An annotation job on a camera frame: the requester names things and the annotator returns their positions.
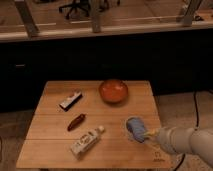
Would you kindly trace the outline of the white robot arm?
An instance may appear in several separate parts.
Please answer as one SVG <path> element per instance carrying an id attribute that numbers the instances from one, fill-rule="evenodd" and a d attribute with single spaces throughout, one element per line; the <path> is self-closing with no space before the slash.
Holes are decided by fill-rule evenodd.
<path id="1" fill-rule="evenodd" d="M 213 128 L 162 127 L 144 136 L 168 154 L 197 155 L 213 168 Z"/>

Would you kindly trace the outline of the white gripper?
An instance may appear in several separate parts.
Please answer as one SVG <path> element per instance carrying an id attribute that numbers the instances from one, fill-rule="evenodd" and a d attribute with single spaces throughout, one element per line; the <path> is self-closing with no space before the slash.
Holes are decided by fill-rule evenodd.
<path id="1" fill-rule="evenodd" d="M 168 154 L 174 152 L 170 142 L 171 130 L 169 128 L 161 128 L 160 130 L 151 130 L 145 132 L 143 135 L 145 138 L 156 137 L 157 143 L 160 148 Z"/>

